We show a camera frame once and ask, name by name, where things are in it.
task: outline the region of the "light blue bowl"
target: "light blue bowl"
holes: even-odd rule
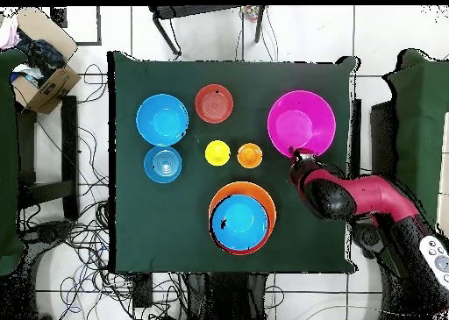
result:
[[[153,147],[144,158],[145,173],[158,183],[174,181],[181,172],[182,160],[173,147]]]
[[[140,105],[136,125],[140,135],[150,144],[170,146],[186,134],[189,114],[177,98],[155,95]]]
[[[268,217],[262,205],[250,196],[232,195],[212,212],[211,231],[217,241],[233,251],[255,247],[267,234]]]

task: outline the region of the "bowl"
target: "bowl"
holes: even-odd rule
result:
[[[227,252],[246,252],[267,234],[267,213],[250,196],[227,196],[212,211],[210,235]]]
[[[174,181],[182,169],[180,154],[173,147],[153,147],[144,158],[146,175],[157,183]]]
[[[237,160],[243,168],[256,168],[262,162],[262,150],[255,144],[244,144],[237,152]]]
[[[206,146],[204,156],[209,164],[220,167],[228,162],[231,157],[231,149],[225,142],[215,140]]]
[[[212,124],[225,121],[231,115],[233,105],[231,93],[219,84],[206,85],[195,98],[196,113]]]
[[[139,107],[136,125],[140,135],[155,146],[170,146],[186,134],[189,114],[177,98],[155,95]]]
[[[274,103],[267,128],[274,147],[285,156],[291,156],[290,147],[306,148],[318,156],[331,145],[336,123],[331,106],[321,96],[294,90]]]
[[[236,252],[236,251],[227,251],[232,254],[236,255],[245,255],[257,252],[259,249],[261,249],[262,246],[265,245],[268,238],[270,237],[271,233],[274,229],[274,224],[276,222],[276,207],[274,206],[273,199],[271,198],[270,194],[263,189],[261,186],[256,185],[252,182],[246,182],[246,181],[237,181],[233,183],[229,183],[225,186],[223,186],[212,198],[212,201],[210,202],[209,206],[209,215],[208,215],[208,223],[210,227],[210,216],[212,214],[212,211],[217,206],[218,203],[220,203],[223,199],[225,199],[227,196],[231,195],[245,195],[250,196],[257,200],[264,210],[267,213],[267,220],[268,220],[268,226],[267,226],[267,233],[265,237],[261,240],[259,244],[257,244],[254,248],[243,251],[243,252]]]

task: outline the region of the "white controller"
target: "white controller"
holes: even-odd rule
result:
[[[449,256],[446,249],[437,238],[429,235],[421,240],[419,250],[439,283],[449,290]]]

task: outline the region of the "cardboard box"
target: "cardboard box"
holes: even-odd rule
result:
[[[23,76],[19,76],[12,85],[16,101],[27,109],[49,114],[58,106],[64,97],[81,79],[67,66],[67,61],[75,53],[76,42],[67,35],[55,22],[38,8],[24,8],[18,13],[18,27],[31,39],[43,39],[50,43],[64,57],[66,66],[58,68],[53,75],[37,89]]]

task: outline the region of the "large orange bowl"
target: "large orange bowl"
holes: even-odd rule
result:
[[[238,181],[229,183],[228,185],[222,187],[212,198],[212,201],[210,202],[209,206],[209,217],[212,215],[212,211],[217,206],[218,203],[220,203],[223,199],[225,199],[228,196],[231,195],[246,195],[251,196],[254,199],[256,199],[265,209],[267,215],[268,215],[268,228],[267,228],[267,234],[265,237],[251,249],[245,250],[245,251],[234,251],[232,249],[226,248],[224,245],[221,245],[212,235],[210,224],[209,224],[209,233],[212,236],[212,239],[220,246],[223,250],[236,255],[244,255],[244,254],[251,254],[259,249],[267,242],[268,238],[270,237],[271,233],[274,229],[274,224],[276,222],[276,207],[274,206],[273,199],[271,198],[270,194],[264,190],[261,186],[256,185],[255,183],[251,182],[245,182],[245,181]]]

